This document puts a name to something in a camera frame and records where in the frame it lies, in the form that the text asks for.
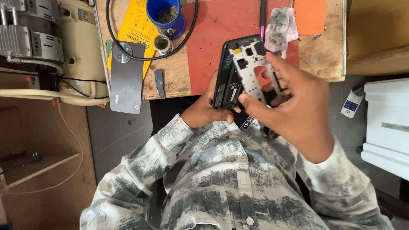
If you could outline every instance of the hand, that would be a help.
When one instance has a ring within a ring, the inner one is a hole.
[[[283,136],[307,160],[325,161],[334,147],[328,121],[328,83],[270,52],[266,60],[273,65],[287,101],[278,105],[278,100],[274,99],[271,105],[278,107],[268,108],[256,98],[242,94],[238,98],[240,103],[248,115]],[[272,89],[272,84],[263,87],[264,91]]]
[[[191,127],[199,128],[214,121],[227,121],[229,124],[233,123],[234,116],[229,110],[216,110],[213,108],[212,100],[214,96],[214,88],[216,87],[217,70],[213,72],[209,85],[199,99],[187,108],[180,117],[184,122]]]

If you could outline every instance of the person's right hand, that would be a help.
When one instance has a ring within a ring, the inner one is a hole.
[[[273,65],[287,101],[276,108],[268,108],[256,98],[241,94],[240,103],[248,115],[283,136],[307,160],[313,163],[325,161],[334,147],[328,121],[328,83],[270,52],[266,59]],[[264,91],[272,89],[272,84],[263,87]],[[275,99],[271,105],[276,106],[277,102]]]

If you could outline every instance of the person's left hand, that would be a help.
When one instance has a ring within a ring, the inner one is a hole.
[[[200,128],[215,121],[227,121],[229,124],[233,123],[234,116],[229,110],[214,109],[212,104],[214,96],[214,88],[216,87],[217,70],[211,75],[209,85],[199,99],[187,108],[180,117],[184,122],[191,127]]]

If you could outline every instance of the blue container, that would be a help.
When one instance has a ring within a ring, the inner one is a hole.
[[[178,14],[169,23],[162,24],[157,22],[159,12],[163,9],[167,9],[171,6],[175,6],[178,9]],[[146,1],[146,12],[149,19],[156,25],[158,31],[166,35],[169,39],[178,38],[186,27],[186,21],[182,14],[182,7],[178,0],[147,0]]]

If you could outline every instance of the dirty cloth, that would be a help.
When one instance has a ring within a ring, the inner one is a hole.
[[[274,8],[265,31],[264,47],[270,52],[286,50],[290,41],[298,39],[294,8]]]
[[[80,227],[153,229],[145,220],[150,187],[163,178],[160,229],[393,229],[369,178],[334,141],[322,163],[301,156],[310,207],[295,182],[298,151],[284,138],[263,138],[257,122],[191,129],[176,115],[104,176]]]

